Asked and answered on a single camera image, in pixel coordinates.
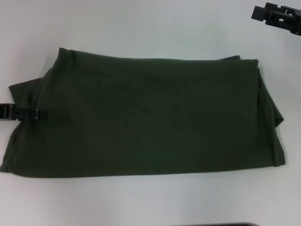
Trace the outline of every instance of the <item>folded cloth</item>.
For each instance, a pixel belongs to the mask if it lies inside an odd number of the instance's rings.
[[[130,59],[59,50],[41,79],[10,87],[48,111],[11,135],[2,172],[72,178],[285,164],[279,113],[257,60]]]

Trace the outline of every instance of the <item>olive green towel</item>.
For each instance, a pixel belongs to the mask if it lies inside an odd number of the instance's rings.
[[[13,132],[2,172],[71,178],[285,164],[283,120],[257,60],[130,59],[59,50],[41,79],[10,87],[47,110]]]

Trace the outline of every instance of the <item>white table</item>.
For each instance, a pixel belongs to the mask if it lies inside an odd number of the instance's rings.
[[[12,0],[0,5],[0,103],[58,48],[136,58],[257,58],[285,121],[279,168],[74,179],[0,174],[3,226],[301,222],[301,37],[251,19],[263,0]],[[272,2],[301,8],[298,0]],[[0,122],[0,158],[18,122]]]

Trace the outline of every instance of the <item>black clamp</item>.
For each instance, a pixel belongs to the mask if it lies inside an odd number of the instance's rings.
[[[255,6],[252,19],[264,21],[265,24],[289,30],[291,33],[301,35],[301,10],[287,6],[278,7],[266,3],[265,7]]]
[[[48,114],[39,109],[17,108],[15,104],[0,104],[0,119],[18,121],[45,121]]]

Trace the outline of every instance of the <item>dark green fabric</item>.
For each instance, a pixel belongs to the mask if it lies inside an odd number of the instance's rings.
[[[10,87],[17,105],[49,120],[18,125],[1,171],[68,178],[284,165],[275,131],[283,118],[257,64],[61,48],[43,78]]]

